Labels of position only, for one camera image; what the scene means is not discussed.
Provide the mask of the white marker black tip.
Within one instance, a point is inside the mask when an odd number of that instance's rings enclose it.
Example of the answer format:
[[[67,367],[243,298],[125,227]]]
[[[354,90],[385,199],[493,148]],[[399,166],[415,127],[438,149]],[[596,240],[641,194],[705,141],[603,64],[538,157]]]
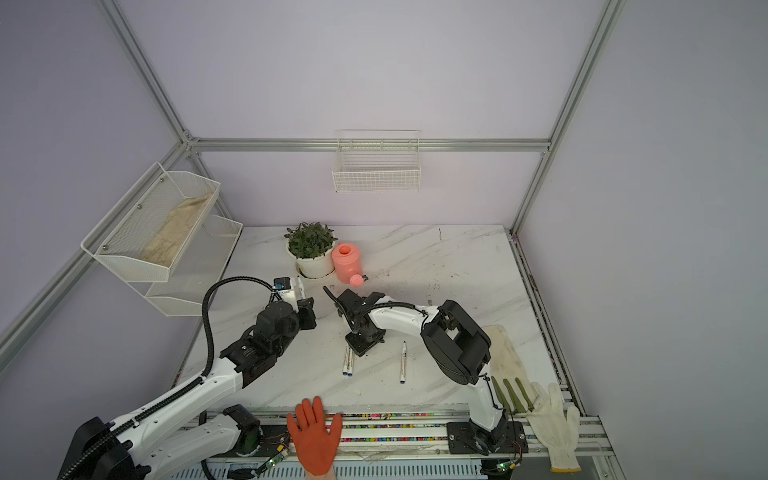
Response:
[[[305,290],[304,290],[304,285],[303,285],[302,279],[301,279],[300,276],[297,276],[295,278],[295,280],[296,280],[296,288],[295,288],[295,290],[296,290],[296,297],[297,297],[298,300],[304,299],[305,298]]]

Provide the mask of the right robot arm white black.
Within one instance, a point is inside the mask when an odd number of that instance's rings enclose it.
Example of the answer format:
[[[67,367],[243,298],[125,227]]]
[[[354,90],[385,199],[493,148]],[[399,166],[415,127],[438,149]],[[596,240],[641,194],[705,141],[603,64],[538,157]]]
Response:
[[[480,455],[499,452],[511,439],[509,421],[495,395],[490,375],[489,335],[455,301],[419,306],[373,292],[362,297],[350,289],[324,292],[349,326],[345,341],[362,357],[385,340],[389,331],[418,337],[437,367],[468,394],[469,420],[447,427],[454,442]]]

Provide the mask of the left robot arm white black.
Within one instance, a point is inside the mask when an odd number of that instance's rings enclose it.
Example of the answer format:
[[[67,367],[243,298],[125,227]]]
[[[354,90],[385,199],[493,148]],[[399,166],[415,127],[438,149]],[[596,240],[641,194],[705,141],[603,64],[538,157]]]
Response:
[[[240,404],[201,425],[186,426],[212,405],[266,373],[302,330],[316,326],[311,298],[276,302],[251,332],[199,374],[110,422],[94,417],[75,432],[61,479],[166,479],[223,453],[249,455],[262,441],[260,421]]]

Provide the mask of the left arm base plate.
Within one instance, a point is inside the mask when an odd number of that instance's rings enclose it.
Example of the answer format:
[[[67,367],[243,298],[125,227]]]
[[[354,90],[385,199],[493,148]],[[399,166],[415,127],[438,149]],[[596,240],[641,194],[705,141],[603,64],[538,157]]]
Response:
[[[290,434],[285,423],[262,423],[258,433],[249,434],[245,440],[238,440],[229,451],[217,454],[212,460],[228,458],[269,458],[278,452],[280,446],[288,447]]]

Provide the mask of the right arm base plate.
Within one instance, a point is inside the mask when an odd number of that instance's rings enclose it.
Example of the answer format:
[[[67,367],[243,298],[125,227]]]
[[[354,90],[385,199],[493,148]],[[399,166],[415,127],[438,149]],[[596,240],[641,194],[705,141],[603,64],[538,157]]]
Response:
[[[471,421],[450,422],[446,425],[451,454],[526,454],[527,437],[523,424],[502,418],[493,430],[485,430]]]

